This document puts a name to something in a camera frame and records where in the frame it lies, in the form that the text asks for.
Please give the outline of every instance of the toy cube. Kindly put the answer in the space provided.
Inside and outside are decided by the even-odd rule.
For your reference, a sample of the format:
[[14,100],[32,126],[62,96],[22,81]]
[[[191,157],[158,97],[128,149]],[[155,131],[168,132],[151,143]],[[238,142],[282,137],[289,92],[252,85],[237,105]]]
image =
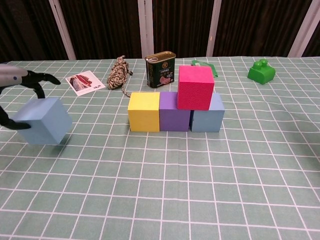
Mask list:
[[72,126],[72,119],[58,97],[30,99],[13,117],[31,125],[18,130],[29,144],[59,144]]
[[209,66],[179,67],[178,109],[209,110],[215,80]]
[[274,79],[275,75],[276,70],[268,66],[266,59],[261,59],[260,61],[256,61],[250,68],[248,78],[260,84],[266,84]]
[[191,111],[178,109],[177,103],[177,92],[160,92],[160,131],[187,132],[189,130]]
[[218,133],[225,114],[225,107],[219,93],[211,98],[209,111],[191,111],[190,127],[196,133]]
[[133,92],[128,105],[132,132],[159,132],[159,92]]

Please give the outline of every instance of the light blue cube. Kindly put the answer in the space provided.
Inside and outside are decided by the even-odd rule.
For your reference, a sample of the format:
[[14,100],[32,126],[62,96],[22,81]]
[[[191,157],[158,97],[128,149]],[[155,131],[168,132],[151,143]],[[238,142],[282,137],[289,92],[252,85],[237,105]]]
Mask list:
[[58,97],[30,99],[12,119],[31,125],[18,130],[29,144],[59,144],[72,126],[72,118]]
[[190,128],[196,133],[218,133],[225,115],[225,107],[219,93],[213,93],[208,111],[191,111]]

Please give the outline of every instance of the knotted rope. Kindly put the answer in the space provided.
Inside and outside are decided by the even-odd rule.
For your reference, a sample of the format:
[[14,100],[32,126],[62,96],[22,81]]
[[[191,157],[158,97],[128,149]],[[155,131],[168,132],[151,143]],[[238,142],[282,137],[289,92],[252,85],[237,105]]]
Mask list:
[[128,79],[128,74],[132,75],[133,72],[129,70],[129,63],[126,62],[125,56],[122,55],[116,59],[111,73],[107,78],[107,86],[109,89],[116,89],[121,87],[123,94],[130,98],[131,94],[125,91],[125,83]]

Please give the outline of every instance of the tin can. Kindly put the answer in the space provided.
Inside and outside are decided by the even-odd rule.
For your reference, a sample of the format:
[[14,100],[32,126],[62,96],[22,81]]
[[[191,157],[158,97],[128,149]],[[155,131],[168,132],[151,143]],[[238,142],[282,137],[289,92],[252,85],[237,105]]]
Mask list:
[[163,51],[144,59],[149,87],[155,89],[175,81],[176,54],[171,51]]

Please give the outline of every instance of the green toy block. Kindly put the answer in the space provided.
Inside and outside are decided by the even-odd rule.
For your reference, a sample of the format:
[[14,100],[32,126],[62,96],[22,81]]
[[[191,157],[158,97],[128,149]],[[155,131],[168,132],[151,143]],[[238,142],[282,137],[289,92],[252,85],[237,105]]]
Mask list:
[[267,59],[254,62],[248,73],[248,78],[260,84],[266,84],[274,79],[276,70],[268,65]]
[[206,63],[204,61],[192,60],[191,65],[192,66],[208,66],[208,67],[210,67],[212,69],[213,76],[215,78],[218,77],[218,73],[217,73],[216,68],[215,68],[215,66],[213,64]]

